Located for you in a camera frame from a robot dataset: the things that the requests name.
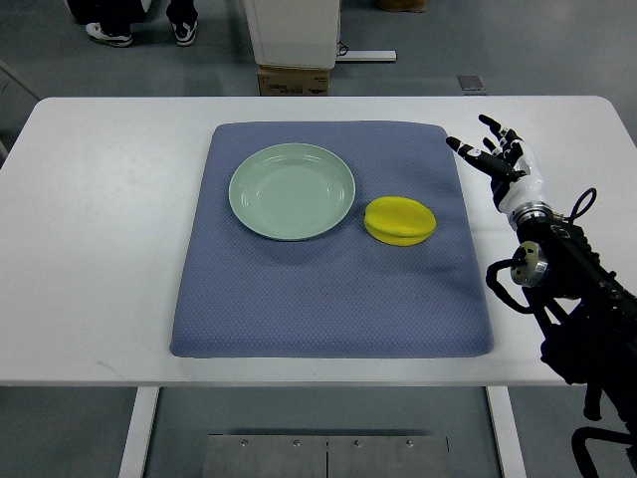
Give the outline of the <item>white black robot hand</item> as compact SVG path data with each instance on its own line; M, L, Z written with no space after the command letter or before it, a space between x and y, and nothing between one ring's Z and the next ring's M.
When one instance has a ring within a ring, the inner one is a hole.
M481 150L448 136L446 144L468 164L491 178L493 201L506 215L511 227L518 227L531 217L550 217L552 209L543 193L543 178L537 160L527 142L495 119L479 115L495 142L485 137Z

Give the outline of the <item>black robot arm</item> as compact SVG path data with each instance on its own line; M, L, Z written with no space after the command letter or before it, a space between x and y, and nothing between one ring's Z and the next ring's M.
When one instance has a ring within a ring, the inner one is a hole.
M596 426L573 432L571 447L579 472L598 472L587 450L589 439L623 444L636 460L636 298L606 271L574 221L593 204L587 189L563 217L543 205L515 218L520 246L512 258L487 270L497 297L521 314L534 315L544 340L540 358L568 384L584 384L584 416L601 418L607 396L627 430Z

